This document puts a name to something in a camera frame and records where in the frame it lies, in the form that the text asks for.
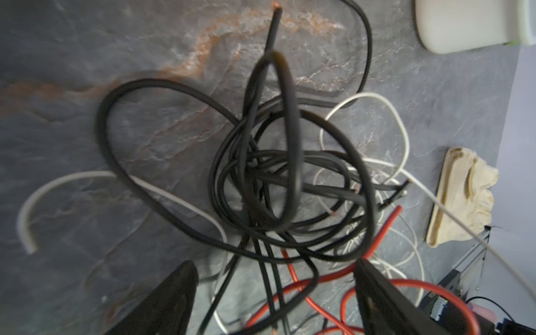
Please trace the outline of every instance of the white container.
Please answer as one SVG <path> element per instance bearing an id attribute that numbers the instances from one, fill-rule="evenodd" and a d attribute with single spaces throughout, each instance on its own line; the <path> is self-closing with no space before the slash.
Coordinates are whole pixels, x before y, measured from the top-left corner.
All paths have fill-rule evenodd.
<path id="1" fill-rule="evenodd" d="M 536 44 L 536 0 L 415 0 L 419 37 L 436 54 Z"/>

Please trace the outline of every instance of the red wire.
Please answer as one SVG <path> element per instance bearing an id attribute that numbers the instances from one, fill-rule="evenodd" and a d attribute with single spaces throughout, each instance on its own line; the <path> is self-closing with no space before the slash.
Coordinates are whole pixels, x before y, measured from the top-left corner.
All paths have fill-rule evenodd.
<path id="1" fill-rule="evenodd" d="M 391 213 L 391 215 L 389 215 L 389 217 L 387 218 L 387 221 L 382 226 L 382 229 L 379 230 L 378 234 L 374 238 L 372 244 L 370 245 L 370 248 L 363 255 L 364 259 L 369 259 L 372 256 L 372 254 L 376 251 L 376 249 L 378 249 L 380 243 L 382 243 L 383 238 L 386 236 L 389 229 L 391 229 L 391 226 L 396 221 L 396 218 L 401 212 L 402 212 L 402 207 L 397 206 L 394 209 L 394 211 Z"/>
<path id="2" fill-rule="evenodd" d="M 281 253 L 283 254 L 283 257 L 285 258 L 288 258 L 288 253 L 287 253 L 287 250 L 285 249 L 281 249 Z M 292 280 L 294 282 L 297 282 L 298 281 L 298 275 L 296 274 L 296 271 L 294 270 L 294 266 L 292 264 L 287 264 L 288 266 L 288 271 L 291 273 L 291 277 L 292 277 Z M 320 315 L 322 315 L 323 317 L 325 317 L 326 319 L 328 319 L 329 321 L 333 322 L 334 325 L 337 326 L 337 330 L 341 330 L 344 334 L 346 335 L 354 335 L 354 332 L 347 326 L 345 325 L 344 323 L 342 323 L 341 321 L 337 320 L 336 317 L 334 317 L 333 315 L 331 315 L 329 312 L 327 312 L 326 310 L 324 310 L 322 307 L 320 307 L 316 302 L 314 302 L 310 297 L 307 297 L 305 298 L 305 301 L 307 301 L 307 303 L 315 310 L 317 311 Z"/>
<path id="3" fill-rule="evenodd" d="M 352 287 L 348 292 L 346 292 L 340 301 L 340 319 L 342 322 L 346 323 L 346 304 L 351 297 L 355 295 L 355 287 Z"/>
<path id="4" fill-rule="evenodd" d="M 469 307 L 465 304 L 463 300 L 452 294 L 450 291 L 444 289 L 441 286 L 431 284 L 429 282 L 414 280 L 414 279 L 391 279 L 391 283 L 395 286 L 401 287 L 415 287 L 415 288 L 424 288 L 428 291 L 434 292 L 445 299 L 449 300 L 456 306 L 465 316 L 468 326 L 469 326 L 469 335 L 479 335 L 480 334 L 480 325 L 478 324 L 477 318 Z M 346 303 L 348 300 L 355 295 L 355 288 L 351 288 L 348 292 L 345 293 L 341 303 L 340 303 L 340 317 L 343 322 L 346 322 Z"/>
<path id="5" fill-rule="evenodd" d="M 392 226 L 393 222 L 395 221 L 395 219 L 397 218 L 398 214 L 400 214 L 401 211 L 402 211 L 402 207 L 397 206 L 395 208 L 395 210 L 391 213 L 391 215 L 389 215 L 389 217 L 387 218 L 387 221 L 385 222 L 384 226 L 387 226 L 387 225 L 389 225 L 389 227 Z M 373 241 L 373 243 L 371 245 L 371 248 L 374 247 L 373 253 L 378 248 L 378 245 L 382 241 L 383 237 L 385 237 L 386 231 L 384 233 L 382 233 L 383 230 L 384 229 L 382 227 L 382 229 L 380 230 L 378 235 L 376 235 L 376 237 L 375 237 L 375 239 L 374 239 L 374 241 Z M 335 279 L 339 279 L 341 277 L 346 276 L 349 273 L 352 273 L 354 271 L 354 269 L 355 269 L 355 264 L 352 263 L 349 266 L 345 267 L 344 269 L 341 269 L 339 271 L 328 273 L 328 274 L 325 274 L 323 276 L 320 276 L 320 279 L 319 279 L 318 283 L 321 284 L 323 282 L 328 282 L 328 281 L 332 281 L 332 280 L 335 280 Z M 307 286 L 310 282 L 311 282 L 311 279 L 303 279 L 303 280 L 300 280 L 300 281 L 295 281 L 294 283 L 292 283 L 290 285 L 287 285 L 287 286 L 285 286 L 283 288 L 283 294 L 287 294 L 287 293 L 292 292 L 292 291 L 294 291 L 296 289 L 303 288 L 303 287 Z M 273 296 L 273 300 L 274 300 L 274 302 L 276 302 L 278 300 L 277 294 Z M 250 327 L 250 326 L 254 325 L 257 321 L 259 321 L 260 318 L 262 318 L 263 315 L 268 311 L 268 309 L 269 309 L 268 303 L 265 303 L 248 320 L 248 322 L 246 323 L 246 327 Z"/>

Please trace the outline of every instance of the black device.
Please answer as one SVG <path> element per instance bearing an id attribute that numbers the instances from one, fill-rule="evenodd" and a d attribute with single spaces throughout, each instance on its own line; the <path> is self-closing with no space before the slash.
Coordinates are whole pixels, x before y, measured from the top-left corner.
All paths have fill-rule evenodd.
<path id="1" fill-rule="evenodd" d="M 536 335 L 536 329 L 508 319 L 504 319 L 503 323 L 500 323 L 497 328 L 501 331 L 500 335 Z"/>
<path id="2" fill-rule="evenodd" d="M 451 335 L 411 304 L 368 260 L 356 262 L 354 279 L 366 335 Z"/>
<path id="3" fill-rule="evenodd" d="M 458 270 L 452 270 L 437 285 L 444 287 L 450 292 L 456 294 L 456 290 L 460 284 L 460 278 L 461 272 Z M 428 293 L 422 298 L 421 303 L 419 304 L 419 309 L 421 309 L 427 315 L 430 315 L 438 298 L 439 296 L 434 292 Z"/>
<path id="4" fill-rule="evenodd" d="M 105 335 L 184 335 L 196 296 L 198 274 L 182 263 Z"/>

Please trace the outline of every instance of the tangled cable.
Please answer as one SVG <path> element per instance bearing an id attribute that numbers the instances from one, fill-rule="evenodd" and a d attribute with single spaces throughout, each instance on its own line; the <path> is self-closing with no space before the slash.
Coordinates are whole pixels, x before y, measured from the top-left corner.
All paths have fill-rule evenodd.
<path id="1" fill-rule="evenodd" d="M 341 329 L 348 335 L 351 335 L 352 330 L 359 331 L 360 329 L 345 325 L 344 317 L 342 318 L 342 321 L 339 322 L 307 297 L 320 282 L 335 280 L 351 273 L 353 270 L 352 265 L 342 270 L 320 276 L 311 259 L 314 258 L 329 262 L 346 262 L 362 257 L 371 257 L 381 241 L 381 238 L 383 238 L 387 230 L 389 230 L 394 218 L 400 212 L 400 209 L 397 208 L 395 210 L 396 215 L 393 216 L 392 214 L 390 216 L 388 224 L 382 227 L 381 232 L 374 240 L 375 226 L 377 223 L 376 213 L 380 211 L 383 215 L 383 210 L 388 206 L 393 206 L 393 202 L 405 193 L 405 188 L 410 184 L 411 180 L 411 182 L 421 188 L 446 215 L 451 217 L 464 230 L 473 235 L 479 243 L 484 245 L 494 255 L 498 256 L 517 276 L 520 282 L 527 287 L 533 295 L 536 295 L 534 291 L 530 289 L 526 280 L 523 279 L 523 276 L 519 275 L 519 273 L 513 269 L 504 258 L 498 255 L 491 247 L 487 246 L 482 239 L 472 233 L 466 225 L 444 208 L 441 202 L 435 198 L 421 182 L 404 169 L 404 164 L 409 155 L 409 140 L 398 113 L 394 109 L 394 106 L 382 96 L 375 93 L 362 93 L 370 69 L 372 56 L 372 33 L 370 24 L 366 15 L 357 4 L 351 0 L 341 1 L 358 14 L 364 24 L 367 35 L 367 60 L 356 95 L 339 104 L 329 101 L 299 98 L 296 96 L 294 80 L 288 68 L 288 64 L 281 53 L 273 50 L 273 44 L 276 38 L 279 20 L 281 18 L 281 8 L 276 6 L 274 8 L 274 16 L 269 29 L 265 53 L 255 65 L 246 87 L 241 119 L 236 118 L 231 111 L 210 96 L 190 86 L 170 80 L 141 79 L 117 87 L 103 99 L 95 119 L 96 140 L 111 173 L 87 172 L 65 176 L 48 183 L 31 195 L 23 205 L 21 212 L 19 212 L 17 223 L 19 235 L 27 250 L 30 252 L 36 250 L 35 242 L 31 237 L 27 224 L 31 208 L 42 195 L 52 188 L 71 180 L 86 177 L 109 177 L 112 176 L 113 173 L 113 175 L 128 187 L 134 195 L 138 196 L 148 207 L 189 237 L 198 242 L 234 254 L 227 265 L 223 263 L 220 273 L 216 275 L 217 282 L 215 283 L 214 290 L 217 292 L 212 298 L 211 306 L 201 322 L 198 335 L 202 335 L 205 332 L 212 315 L 215 316 L 223 332 L 227 333 L 223 322 L 221 322 L 216 314 L 216 308 L 237 269 L 241 257 L 243 256 L 255 259 L 259 262 L 259 268 L 266 290 L 267 303 L 250 319 L 246 324 L 247 328 L 235 332 L 233 335 L 249 335 L 262 331 L 269 326 L 276 329 L 279 320 L 282 320 L 285 334 L 289 335 L 289 323 L 286 319 L 286 315 L 305 299 L 308 300 L 308 303 L 315 308 L 315 310 L 332 320 L 332 322 L 338 326 L 336 329 Z M 281 95 L 261 104 L 262 91 L 266 80 L 267 70 L 270 65 L 276 70 Z M 215 154 L 209 172 L 207 187 L 211 204 L 220 220 L 242 232 L 242 240 L 238 246 L 227 243 L 225 232 L 219 226 L 218 222 L 207 213 L 144 182 L 143 180 L 129 176 L 126 170 L 115 158 L 108 140 L 108 117 L 113 106 L 122 97 L 132 91 L 154 87 L 166 88 L 194 97 L 212 107 L 234 125 L 233 129 L 223 140 Z M 327 120 L 340 108 L 347 108 L 357 99 L 365 96 L 372 96 L 383 101 L 391 110 L 404 140 L 404 153 L 400 165 L 368 158 L 360 154 L 354 148 L 350 140 Z M 298 106 L 316 106 L 333 109 L 326 118 L 321 118 L 307 110 L 298 108 Z M 284 119 L 287 151 L 259 149 L 258 143 L 261 141 L 267 128 L 280 118 Z M 300 132 L 301 119 L 319 127 L 321 151 L 303 150 Z M 322 134 L 324 131 L 335 139 L 339 147 L 342 148 L 342 151 L 329 151 L 324 149 L 322 142 Z M 388 166 L 393 168 L 393 172 L 387 174 L 380 170 L 381 174 L 386 177 L 386 179 L 381 183 L 377 183 L 375 180 L 373 181 L 371 179 L 367 170 L 368 168 L 376 168 L 367 167 L 365 163 Z M 315 175 L 312 183 L 308 183 L 304 180 L 303 171 L 305 164 L 316 166 L 320 169 Z M 321 170 L 329 170 L 340 175 L 344 180 L 342 187 L 317 185 L 316 179 Z M 399 173 L 408 178 L 406 182 L 399 183 L 395 179 Z M 230 181 L 241 195 L 243 203 L 242 211 L 232 209 L 227 201 L 224 191 L 224 184 L 226 181 Z M 274 209 L 272 206 L 273 194 L 270 192 L 271 185 L 286 188 L 284 206 L 280 211 Z M 213 239 L 189 227 L 183 220 L 173 215 L 170 210 L 164 207 L 157 199 L 153 198 L 145 189 L 165 196 L 207 218 L 220 230 L 222 241 Z M 380 191 L 385 197 L 377 196 Z M 299 203 L 304 193 L 319 196 L 318 199 L 320 199 L 320 204 L 326 211 L 313 218 L 295 221 Z M 328 207 L 321 198 L 335 199 L 336 202 L 331 207 Z M 326 225 L 325 220 L 332 217 L 332 214 L 336 213 L 342 207 L 345 210 L 344 217 L 340 218 L 339 222 L 335 224 Z M 396 266 L 404 264 L 410 260 L 413 255 L 416 255 L 420 264 L 421 278 L 423 278 L 424 271 L 419 253 L 416 249 L 416 241 L 412 243 L 405 235 L 396 230 L 393 231 L 404 237 L 410 245 L 412 245 L 414 249 L 413 253 L 398 264 L 395 264 L 395 266 L 390 265 L 380 258 L 377 258 L 377 261 L 385 267 L 388 275 L 390 270 L 401 274 L 401 272 L 396 269 Z M 299 241 L 296 240 L 295 236 L 301 236 Z M 249 241 L 253 243 L 254 251 L 246 249 Z M 262 252 L 261 242 L 264 246 L 266 255 Z M 285 250 L 281 252 L 282 257 L 276 257 L 273 247 L 281 248 L 282 250 L 293 249 L 297 256 L 291 257 Z M 309 279 L 298 281 L 292 266 L 295 262 L 305 262 L 310 268 L 312 276 Z M 271 283 L 267 273 L 266 263 L 270 263 L 271 265 L 276 285 L 275 294 L 272 294 L 271 291 Z M 282 286 L 277 264 L 287 264 L 289 271 L 295 280 L 294 284 L 286 287 Z M 227 272 L 227 275 L 220 283 L 220 279 L 225 272 Z M 430 286 L 422 282 L 395 280 L 393 283 L 398 283 L 398 285 L 412 285 L 413 287 L 421 288 L 417 301 L 419 301 L 422 296 L 423 288 L 433 290 L 433 285 Z M 285 293 L 293 290 L 298 290 L 299 292 L 290 300 L 285 301 Z M 276 301 L 279 301 L 279 309 L 276 309 Z M 260 318 L 263 313 L 268 310 L 270 311 L 270 316 L 261 320 Z M 474 323 L 474 320 L 470 319 L 471 317 L 469 314 L 467 314 L 467 318 L 470 323 Z M 332 331 L 333 329 L 325 330 L 326 333 Z"/>
<path id="2" fill-rule="evenodd" d="M 364 87 L 370 67 L 372 48 L 371 29 L 368 19 L 359 6 L 351 1 L 343 0 L 343 2 L 358 13 L 367 33 L 367 62 L 366 70 L 358 90 L 360 92 Z M 221 296 L 225 292 L 232 274 L 236 270 L 240 256 L 246 256 L 259 261 L 270 303 L 270 317 L 235 333 L 251 334 L 273 325 L 281 318 L 285 318 L 285 315 L 314 289 L 318 282 L 319 274 L 311 258 L 332 262 L 344 262 L 363 256 L 369 249 L 374 236 L 375 213 L 377 209 L 381 208 L 381 206 L 386 206 L 385 203 L 392 203 L 392 201 L 400 196 L 402 189 L 407 186 L 407 183 L 401 186 L 373 185 L 367 167 L 351 141 L 330 122 L 309 111 L 298 109 L 298 105 L 335 107 L 336 104 L 312 99 L 298 99 L 296 97 L 294 80 L 287 62 L 281 53 L 272 49 L 280 17 L 281 8 L 275 8 L 267 38 L 265 54 L 257 62 L 249 78 L 244 96 L 242 118 L 240 120 L 228 109 L 204 93 L 189 86 L 163 79 L 141 79 L 119 86 L 104 98 L 99 106 L 95 119 L 95 134 L 101 153 L 110 170 L 120 181 L 152 210 L 189 237 L 201 243 L 235 254 L 229 263 L 229 273 L 214 297 L 211 309 L 207 312 L 205 320 L 202 322 L 198 331 L 199 334 L 202 334 L 206 329 L 210 316 L 215 311 L 215 307 L 221 300 Z M 281 95 L 260 105 L 267 69 L 270 65 L 273 65 L 276 70 Z M 234 124 L 233 129 L 223 140 L 215 154 L 209 172 L 208 189 L 211 204 L 220 219 L 226 224 L 242 231 L 243 239 L 238 247 L 212 239 L 189 227 L 139 186 L 115 158 L 108 140 L 108 117 L 114 104 L 121 97 L 145 87 L 161 87 L 188 94 L 208 104 Z M 270 124 L 280 118 L 283 118 L 285 122 L 287 151 L 260 150 L 257 144 L 266 129 Z M 301 145 L 301 118 L 329 133 L 344 151 L 304 151 Z M 252 134 L 251 132 L 255 126 L 258 126 L 258 129 Z M 344 179 L 343 187 L 307 183 L 303 180 L 303 166 L 306 163 L 340 174 Z M 227 202 L 224 192 L 224 183 L 226 180 L 230 180 L 242 196 L 245 211 L 234 211 Z M 358 193 L 351 189 L 352 182 L 361 185 Z M 279 185 L 286 188 L 285 204 L 279 216 L 276 215 L 272 208 L 270 185 Z M 378 205 L 375 202 L 375 188 L 394 191 L 394 193 L 384 204 Z M 329 213 L 321 213 L 314 218 L 294 221 L 303 193 L 336 199 L 337 202 L 331 207 L 333 211 L 336 211 L 345 202 L 350 202 L 352 206 L 340 222 L 322 227 L 320 236 L 298 242 L 294 238 L 293 232 L 299 231 L 302 233 L 310 232 L 317 234 L 317 231 L 310 230 L 311 227 L 330 217 Z M 355 218 L 355 213 L 361 208 L 363 208 L 363 215 Z M 337 236 L 350 224 L 355 222 L 358 224 L 348 234 L 341 237 Z M 355 249 L 349 250 L 345 254 L 333 252 L 335 248 L 344 245 L 362 232 L 364 233 L 362 241 Z M 249 237 L 253 240 L 255 252 L 245 250 L 244 248 Z M 258 241 L 264 242 L 267 256 L 262 254 Z M 272 247 L 295 249 L 298 256 L 289 258 L 275 257 Z M 280 308 L 275 310 L 264 263 L 288 264 L 297 261 L 303 261 L 310 267 L 313 274 L 312 280 L 301 292 L 290 300 L 284 302 L 282 299 L 283 296 L 281 296 Z M 279 275 L 276 274 L 277 267 L 273 266 L 272 269 L 277 278 L 276 286 L 280 287 L 280 283 L 277 282 L 279 279 Z"/>

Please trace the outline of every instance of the white cable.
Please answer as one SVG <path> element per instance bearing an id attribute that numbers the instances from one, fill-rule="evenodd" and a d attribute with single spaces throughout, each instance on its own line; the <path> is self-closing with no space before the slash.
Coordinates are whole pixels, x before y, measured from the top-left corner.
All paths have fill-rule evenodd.
<path id="1" fill-rule="evenodd" d="M 97 177 L 116 177 L 116 175 L 111 171 L 85 171 L 85 172 L 77 172 L 73 173 L 67 176 L 63 176 L 57 179 L 54 179 L 53 181 L 50 181 L 46 183 L 45 185 L 41 186 L 37 190 L 35 190 L 27 199 L 24 201 L 22 207 L 19 210 L 19 214 L 17 216 L 17 234 L 19 236 L 19 239 L 21 243 L 24 246 L 24 249 L 26 252 L 31 255 L 37 252 L 38 246 L 35 242 L 35 238 L 33 236 L 32 231 L 29 228 L 29 217 L 32 214 L 32 209 L 35 207 L 37 202 L 48 192 L 51 190 L 66 184 L 71 181 L 79 180 L 79 179 L 86 179 L 86 178 L 97 178 Z M 178 203 L 181 206 L 184 206 L 191 210 L 192 212 L 200 215 L 201 217 L 207 219 L 210 223 L 216 227 L 216 229 L 219 231 L 221 235 L 221 240 L 224 243 L 227 243 L 227 234 L 225 233 L 225 230 L 221 226 L 221 224 L 212 216 L 210 216 L 208 213 L 204 212 L 203 210 L 200 210 L 199 208 L 195 207 L 194 205 L 184 201 L 183 199 L 179 198 L 176 195 L 173 195 L 167 191 L 164 191 L 152 184 L 147 183 L 146 181 L 141 180 L 140 178 L 130 176 L 136 184 L 140 185 L 141 187 L 152 191 L 158 195 L 161 195 L 175 203 Z M 218 278 L 216 279 L 216 282 L 214 284 L 213 292 L 211 292 L 211 296 L 214 296 L 214 292 L 216 291 L 217 287 L 221 285 L 221 280 L 225 274 L 225 267 L 227 265 L 227 252 L 224 252 L 224 259 L 222 262 L 222 266 L 220 269 L 220 272 L 218 273 Z M 220 326 L 222 332 L 225 334 L 229 334 L 229 331 L 226 329 L 225 325 L 221 321 L 218 313 L 214 312 L 214 319 L 216 320 L 216 323 Z"/>
<path id="2" fill-rule="evenodd" d="M 341 103 L 339 103 L 338 105 L 336 105 L 325 117 L 325 120 L 328 120 L 337 110 L 339 110 L 342 106 L 344 106 L 345 104 L 347 104 L 348 102 L 350 101 L 353 101 L 355 99 L 358 99 L 358 98 L 361 98 L 361 97 L 365 97 L 365 96 L 369 96 L 369 97 L 372 97 L 372 98 L 376 98 L 376 99 L 379 99 L 380 101 L 382 101 L 384 104 L 386 104 L 386 106 L 391 110 L 391 113 L 393 114 L 393 117 L 395 119 L 395 121 L 397 122 L 397 126 L 398 128 L 400 129 L 400 133 L 402 134 L 402 137 L 403 137 L 403 140 L 404 140 L 404 152 L 403 152 L 403 157 L 402 157 L 402 161 L 400 162 L 400 165 L 396 166 L 394 165 L 393 163 L 389 163 L 389 162 L 386 162 L 386 161 L 382 161 L 382 160 L 379 160 L 379 159 L 374 159 L 374 158 L 368 158 L 368 157 L 362 157 L 363 158 L 363 161 L 364 162 L 367 162 L 367 163 L 375 163 L 375 164 L 380 164 L 380 165 L 384 165 L 384 166 L 388 166 L 388 167 L 391 167 L 391 168 L 394 168 L 395 171 L 391 174 L 391 176 L 385 180 L 383 182 L 383 184 L 387 183 L 387 182 L 390 182 L 391 180 L 393 180 L 399 173 L 402 173 L 403 175 L 405 175 L 408 179 L 410 179 L 411 182 L 413 182 L 417 187 L 419 187 L 436 205 L 437 207 L 443 212 L 445 213 L 449 218 L 451 218 L 460 228 L 462 228 L 465 232 L 467 232 L 469 235 L 471 235 L 474 239 L 476 239 L 476 241 L 482 245 L 485 249 L 487 249 L 492 255 L 494 255 L 495 257 L 497 257 L 498 260 L 501 261 L 501 263 L 504 264 L 504 266 L 510 270 L 512 272 L 512 274 L 516 277 L 516 279 L 519 281 L 519 283 L 525 287 L 525 289 L 527 289 L 527 291 L 532 295 L 533 297 L 533 300 L 536 302 L 536 290 L 534 288 L 532 288 L 531 284 L 529 283 L 529 281 L 525 278 L 525 276 L 520 273 L 517 269 L 515 269 L 501 254 L 499 254 L 494 248 L 492 248 L 491 246 L 489 246 L 480 236 L 478 236 L 478 234 L 476 234 L 475 232 L 473 232 L 465 223 L 463 223 L 460 219 L 458 219 L 452 212 L 450 212 L 435 196 L 435 194 L 433 194 L 422 182 L 420 182 L 417 178 L 415 178 L 411 173 L 409 173 L 408 171 L 406 171 L 404 169 L 404 166 L 406 164 L 406 161 L 407 161 L 407 158 L 409 157 L 409 153 L 410 153 L 410 140 L 409 140 L 409 137 L 407 135 L 407 131 L 404 127 L 404 124 L 403 122 L 401 121 L 400 119 L 400 116 L 398 115 L 398 113 L 396 112 L 396 109 L 394 108 L 394 106 L 391 104 L 391 102 L 389 102 L 389 100 L 387 100 L 386 98 L 384 98 L 383 96 L 377 94 L 377 93 L 370 93 L 370 92 L 367 92 L 367 93 L 358 93 L 358 94 L 355 94 L 351 97 L 349 97 L 348 99 L 342 101 Z M 323 133 L 324 131 L 321 129 L 319 134 L 318 134 L 318 140 L 320 142 L 320 147 L 322 150 L 325 150 L 325 147 L 324 147 L 324 142 L 323 142 Z"/>
<path id="3" fill-rule="evenodd" d="M 393 104 L 387 100 L 387 98 L 385 98 L 384 96 L 382 95 L 379 95 L 378 93 L 374 93 L 374 92 L 361 92 L 361 93 L 358 93 L 358 94 L 354 94 L 352 96 L 350 96 L 348 99 L 346 100 L 343 100 L 341 103 L 339 103 L 338 105 L 336 105 L 327 115 L 326 117 L 324 118 L 326 121 L 329 120 L 329 118 L 335 114 L 342 106 L 346 105 L 347 103 L 351 102 L 351 101 L 354 101 L 356 99 L 359 99 L 359 98 L 365 98 L 365 97 L 369 97 L 369 98 L 375 98 L 381 102 L 383 102 L 388 108 L 389 110 L 391 111 L 391 114 L 393 115 L 393 118 L 394 118 L 394 121 L 396 122 L 397 126 L 398 126 L 398 129 L 400 129 L 400 133 L 402 134 L 402 139 L 404 141 L 404 151 L 402 153 L 402 161 L 400 162 L 400 165 L 396 167 L 396 169 L 394 170 L 394 172 L 391 174 L 391 176 L 389 176 L 386 180 L 384 180 L 382 182 L 382 184 L 386 184 L 388 182 L 390 182 L 391 180 L 393 180 L 399 173 L 400 171 L 404 168 L 404 166 L 406 165 L 406 162 L 407 162 L 407 159 L 408 157 L 410 156 L 410 138 L 409 136 L 407 135 L 407 131 L 406 131 L 406 127 L 404 127 L 404 123 L 402 122 L 402 119 L 400 118 L 400 115 L 398 115 L 398 112 L 396 110 L 396 108 L 393 106 Z M 324 147 L 324 130 L 323 129 L 320 129 L 320 132 L 318 133 L 318 141 L 320 142 L 320 148 L 322 150 L 325 150 L 325 147 Z"/>
<path id="4" fill-rule="evenodd" d="M 392 266 L 391 264 L 387 263 L 386 261 L 384 261 L 383 259 L 379 258 L 379 257 L 376 257 L 376 261 L 379 263 L 379 264 L 382 264 L 382 265 L 385 265 L 387 266 L 390 270 L 392 270 L 393 272 L 395 272 L 397 275 L 401 276 L 402 278 L 404 279 L 407 279 L 407 276 L 404 274 L 404 272 L 400 271 L 399 269 L 397 269 L 396 267 Z"/>
<path id="5" fill-rule="evenodd" d="M 400 235 L 400 237 L 402 237 L 404 240 L 407 241 L 407 243 L 410 244 L 411 248 L 413 249 L 413 252 L 412 254 L 415 255 L 415 257 L 417 258 L 417 264 L 419 265 L 419 273 L 421 275 L 421 281 L 426 281 L 426 277 L 425 277 L 425 267 L 422 265 L 422 259 L 421 259 L 421 254 L 419 253 L 419 251 L 417 250 L 417 246 L 413 243 L 411 243 L 411 240 L 403 233 L 399 232 L 398 230 L 394 229 L 394 228 L 391 228 L 389 229 L 390 232 L 393 232 L 397 235 Z M 400 263 L 397 263 L 395 264 L 394 266 L 395 267 L 399 267 Z M 417 294 L 417 300 L 416 300 L 416 303 L 415 305 L 418 306 L 419 303 L 421 302 L 421 299 L 422 299 L 422 296 L 424 295 L 424 292 L 425 290 L 423 290 L 422 288 L 419 288 L 419 293 Z"/>
<path id="6" fill-rule="evenodd" d="M 389 163 L 386 161 L 382 161 L 375 158 L 365 158 L 363 157 L 363 161 L 367 163 L 374 163 L 374 164 L 380 164 L 385 165 L 391 168 L 396 167 L 393 163 Z M 418 188 L 420 188 L 436 205 L 439 207 L 439 209 L 445 213 L 449 218 L 452 219 L 460 228 L 462 228 L 465 232 L 467 232 L 469 235 L 471 235 L 480 245 L 482 245 L 485 249 L 487 249 L 492 255 L 497 257 L 498 260 L 503 263 L 506 268 L 512 272 L 512 274 L 516 277 L 516 279 L 519 281 L 519 283 L 525 287 L 525 289 L 532 295 L 533 300 L 536 302 L 536 290 L 532 288 L 531 284 L 529 284 L 529 281 L 525 278 L 525 276 L 520 273 L 517 269 L 515 269 L 501 254 L 499 254 L 494 248 L 492 248 L 490 245 L 486 243 L 478 234 L 473 232 L 465 223 L 463 223 L 460 219 L 458 219 L 451 211 L 449 211 L 440 201 L 436 198 L 436 196 L 430 191 L 421 181 L 419 181 L 415 176 L 413 176 L 411 173 L 406 171 L 405 169 L 401 169 L 400 172 L 406 176 L 413 184 L 415 184 Z"/>

